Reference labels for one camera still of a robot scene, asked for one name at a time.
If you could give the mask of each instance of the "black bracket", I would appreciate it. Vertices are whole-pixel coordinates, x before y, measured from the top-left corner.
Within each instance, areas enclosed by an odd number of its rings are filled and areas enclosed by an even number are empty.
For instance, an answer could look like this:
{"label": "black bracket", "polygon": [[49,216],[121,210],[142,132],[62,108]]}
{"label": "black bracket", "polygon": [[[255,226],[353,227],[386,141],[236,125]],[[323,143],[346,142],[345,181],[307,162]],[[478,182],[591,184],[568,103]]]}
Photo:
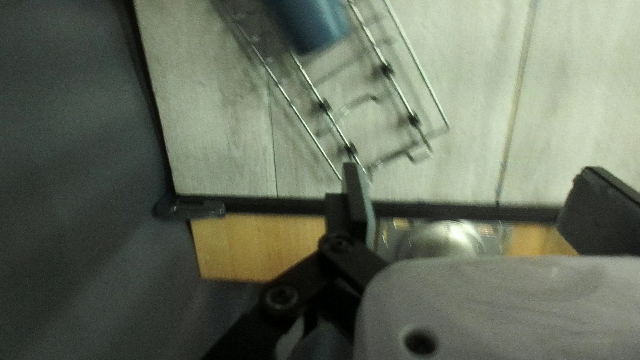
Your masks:
{"label": "black bracket", "polygon": [[267,283],[259,303],[203,359],[273,358],[277,341],[301,316],[309,319],[305,333],[319,315],[353,339],[360,297],[387,263],[365,244],[375,226],[365,179],[352,163],[344,164],[344,174],[346,194],[326,195],[327,234],[319,240],[318,251]]}

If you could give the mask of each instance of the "screw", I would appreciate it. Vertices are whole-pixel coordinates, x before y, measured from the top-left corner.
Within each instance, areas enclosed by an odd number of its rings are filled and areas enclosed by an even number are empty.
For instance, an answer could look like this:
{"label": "screw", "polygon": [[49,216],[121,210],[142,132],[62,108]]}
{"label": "screw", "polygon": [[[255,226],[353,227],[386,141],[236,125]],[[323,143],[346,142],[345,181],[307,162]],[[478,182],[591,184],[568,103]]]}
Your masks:
{"label": "screw", "polygon": [[344,236],[332,234],[329,235],[329,250],[336,254],[342,254],[351,250],[351,244]]}
{"label": "screw", "polygon": [[286,310],[298,302],[298,291],[290,285],[275,285],[267,291],[266,304],[275,310]]}

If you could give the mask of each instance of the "black plastic piece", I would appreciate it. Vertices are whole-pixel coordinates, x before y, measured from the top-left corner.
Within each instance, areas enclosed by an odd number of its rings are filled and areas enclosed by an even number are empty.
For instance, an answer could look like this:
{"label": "black plastic piece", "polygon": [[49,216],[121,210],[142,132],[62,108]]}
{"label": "black plastic piece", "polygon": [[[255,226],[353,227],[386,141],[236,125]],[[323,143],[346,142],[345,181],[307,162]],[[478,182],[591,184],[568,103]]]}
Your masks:
{"label": "black plastic piece", "polygon": [[212,347],[202,360],[265,360],[285,333],[281,326],[264,321],[260,307],[244,314]]}
{"label": "black plastic piece", "polygon": [[409,124],[411,124],[411,126],[413,127],[419,127],[420,126],[420,118],[418,117],[418,115],[416,113],[412,113],[406,116],[407,120],[409,120]]}
{"label": "black plastic piece", "polygon": [[320,110],[325,113],[329,113],[333,110],[331,104],[329,103],[329,100],[327,99],[322,99],[322,101],[318,103],[318,108],[320,108]]}
{"label": "black plastic piece", "polygon": [[382,71],[382,74],[387,79],[390,79],[394,75],[394,68],[390,63],[384,63],[380,65],[380,71]]}
{"label": "black plastic piece", "polygon": [[601,167],[586,167],[557,226],[579,254],[640,255],[640,193]]}
{"label": "black plastic piece", "polygon": [[344,188],[349,206],[349,233],[370,246],[376,232],[376,217],[369,196],[369,183],[359,166],[344,164]]}
{"label": "black plastic piece", "polygon": [[[348,242],[348,246],[336,243]],[[329,234],[320,241],[319,251],[327,259],[326,266],[359,294],[369,281],[388,264],[374,254],[363,241],[339,234]]]}
{"label": "black plastic piece", "polygon": [[157,218],[191,220],[225,216],[225,203],[210,197],[166,194],[154,207]]}

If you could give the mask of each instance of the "gray fabric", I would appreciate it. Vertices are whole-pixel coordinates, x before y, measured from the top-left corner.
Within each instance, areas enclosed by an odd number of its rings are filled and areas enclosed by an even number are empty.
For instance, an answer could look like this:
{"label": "gray fabric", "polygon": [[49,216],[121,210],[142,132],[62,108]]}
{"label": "gray fabric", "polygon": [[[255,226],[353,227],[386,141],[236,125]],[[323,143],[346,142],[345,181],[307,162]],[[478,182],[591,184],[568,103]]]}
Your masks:
{"label": "gray fabric", "polygon": [[1,359],[197,359],[255,300],[151,216],[149,114],[109,1],[3,1]]}

